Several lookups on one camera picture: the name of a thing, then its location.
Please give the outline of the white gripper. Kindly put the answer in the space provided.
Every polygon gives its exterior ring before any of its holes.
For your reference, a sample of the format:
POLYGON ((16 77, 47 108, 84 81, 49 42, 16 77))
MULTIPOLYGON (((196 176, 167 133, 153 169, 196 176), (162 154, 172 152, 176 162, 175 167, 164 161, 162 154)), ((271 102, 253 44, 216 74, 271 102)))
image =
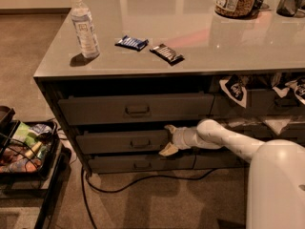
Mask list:
POLYGON ((164 128, 173 134, 172 141, 169 142, 164 149, 162 149, 159 154, 161 156, 172 156, 176 154, 179 150, 190 149, 190 146, 186 143, 184 139, 184 134, 186 131, 185 127, 176 128, 173 125, 165 125, 164 128))

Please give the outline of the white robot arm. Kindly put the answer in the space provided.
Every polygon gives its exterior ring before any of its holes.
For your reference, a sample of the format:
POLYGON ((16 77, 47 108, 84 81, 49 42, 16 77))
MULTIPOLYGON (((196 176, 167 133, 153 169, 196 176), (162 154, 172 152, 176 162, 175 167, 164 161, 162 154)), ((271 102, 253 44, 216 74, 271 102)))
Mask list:
POLYGON ((228 148, 250 164, 246 229, 305 229, 305 148, 285 139, 261 141, 212 119, 194 127, 165 127, 171 140, 160 151, 228 148))

